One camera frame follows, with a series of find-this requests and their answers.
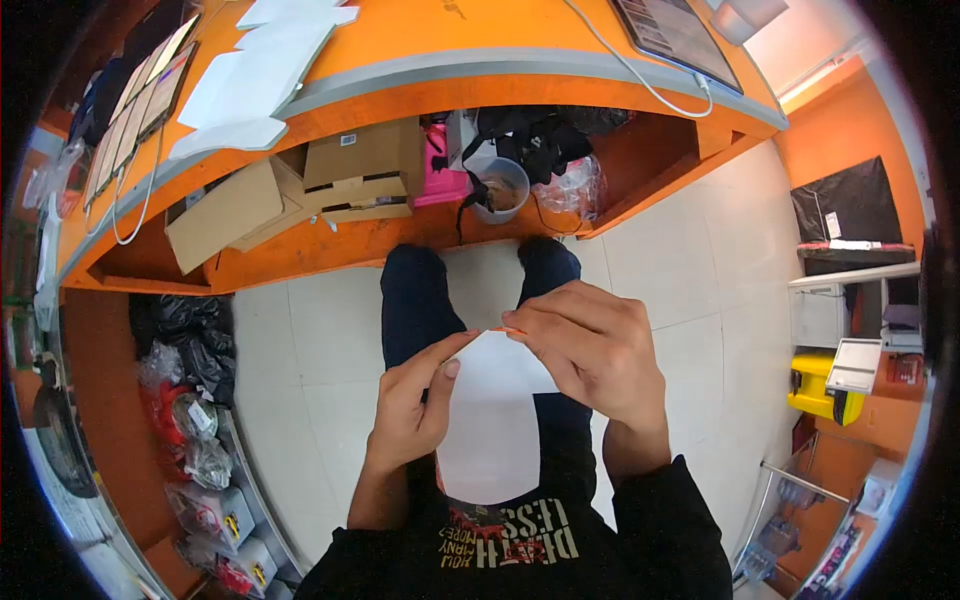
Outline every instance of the pink box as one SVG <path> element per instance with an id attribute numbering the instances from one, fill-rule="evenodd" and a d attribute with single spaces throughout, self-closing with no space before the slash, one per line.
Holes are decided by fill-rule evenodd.
<path id="1" fill-rule="evenodd" d="M 446 125 L 441 123 L 431 127 L 427 132 L 427 138 L 427 142 L 424 144 L 426 151 L 423 158 L 423 169 L 426 171 L 426 177 L 423 180 L 423 195 L 414 199 L 414 207 L 456 202 L 466 198 L 471 191 L 469 175 L 462 171 L 451 171 L 445 168 L 439 172 L 434 172 L 430 166 L 434 156 L 446 156 Z M 430 140 L 440 146 L 440 152 L 437 152 Z"/>

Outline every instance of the person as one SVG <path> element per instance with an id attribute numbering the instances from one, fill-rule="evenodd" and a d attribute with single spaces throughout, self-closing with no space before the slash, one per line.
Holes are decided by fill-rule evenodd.
<path id="1" fill-rule="evenodd" d="M 438 487 L 434 451 L 459 370 L 449 359 L 478 331 L 453 311 L 442 260 L 399 246 L 381 278 L 387 371 L 347 528 L 333 532 L 299 600 L 732 597 L 720 530 L 683 456 L 671 462 L 643 303 L 580 281 L 579 261 L 557 240 L 528 240 L 517 255 L 525 278 L 503 323 L 525 334 L 510 335 L 560 390 L 534 396 L 540 485 L 496 506 Z M 610 418 L 603 458 L 616 532 L 590 507 L 594 410 Z"/>

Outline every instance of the orange counter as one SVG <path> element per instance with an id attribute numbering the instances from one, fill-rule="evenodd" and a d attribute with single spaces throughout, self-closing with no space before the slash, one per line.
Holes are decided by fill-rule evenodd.
<path id="1" fill-rule="evenodd" d="M 634 80 L 562 0 L 437 0 L 357 2 L 356 22 L 338 29 L 280 117 L 288 133 L 268 152 L 222 150 L 181 161 L 165 158 L 190 132 L 176 121 L 210 61 L 232 50 L 243 34 L 237 19 L 251 0 L 207 0 L 198 25 L 197 54 L 185 77 L 175 116 L 163 129 L 155 189 L 146 222 L 128 246 L 116 244 L 109 218 L 118 197 L 118 229 L 130 234 L 140 216 L 154 168 L 154 134 L 141 145 L 123 189 L 116 180 L 98 197 L 89 222 L 77 210 L 63 222 L 58 247 L 60 284 L 67 287 L 180 294 L 228 293 L 270 281 L 351 266 L 382 263 L 399 242 L 442 249 L 456 245 L 454 204 L 418 209 L 413 218 L 340 226 L 303 223 L 241 253 L 231 249 L 182 275 L 163 234 L 165 208 L 189 192 L 268 154 L 295 145 L 401 117 L 453 108 L 511 104 L 572 104 L 629 108 L 640 118 L 594 140 L 608 179 L 601 216 L 591 224 L 546 213 L 532 203 L 508 226 L 485 226 L 465 216 L 465 243 L 557 235 L 575 229 L 592 237 L 658 202 L 684 185 L 786 128 L 776 97 L 741 48 L 714 34 L 744 89 L 712 86 L 716 106 L 696 121 L 677 116 Z M 703 0 L 691 6 L 706 22 Z M 702 110 L 692 76 L 634 51 L 607 0 L 579 0 L 597 30 L 674 104 Z M 93 232 L 87 234 L 87 228 Z"/>

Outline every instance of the dark jeans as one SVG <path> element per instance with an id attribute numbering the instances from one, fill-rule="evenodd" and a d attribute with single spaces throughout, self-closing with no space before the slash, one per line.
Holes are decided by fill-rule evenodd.
<path id="1" fill-rule="evenodd" d="M 557 240 L 533 238 L 517 255 L 525 277 L 517 306 L 580 278 L 580 261 Z M 387 369 L 467 328 L 453 311 L 446 265 L 427 248 L 397 246 L 380 278 L 383 291 L 383 360 Z M 563 394 L 535 394 L 540 431 L 540 492 L 590 502 L 596 490 L 596 463 L 590 441 L 593 411 Z M 437 491 L 434 457 L 407 465 L 413 513 Z"/>

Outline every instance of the hand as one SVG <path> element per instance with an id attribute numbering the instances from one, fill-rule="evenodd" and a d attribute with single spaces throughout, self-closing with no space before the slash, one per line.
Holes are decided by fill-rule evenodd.
<path id="1" fill-rule="evenodd" d="M 367 465 L 390 472 L 437 449 L 446 436 L 450 395 L 460 370 L 451 356 L 479 331 L 454 333 L 418 352 L 380 377 L 373 431 L 367 438 Z M 420 402 L 429 388 L 426 403 Z"/>
<path id="2" fill-rule="evenodd" d="M 561 392 L 665 439 L 666 382 L 643 302 L 570 281 L 504 313 L 503 323 L 526 334 L 508 335 L 537 355 Z"/>

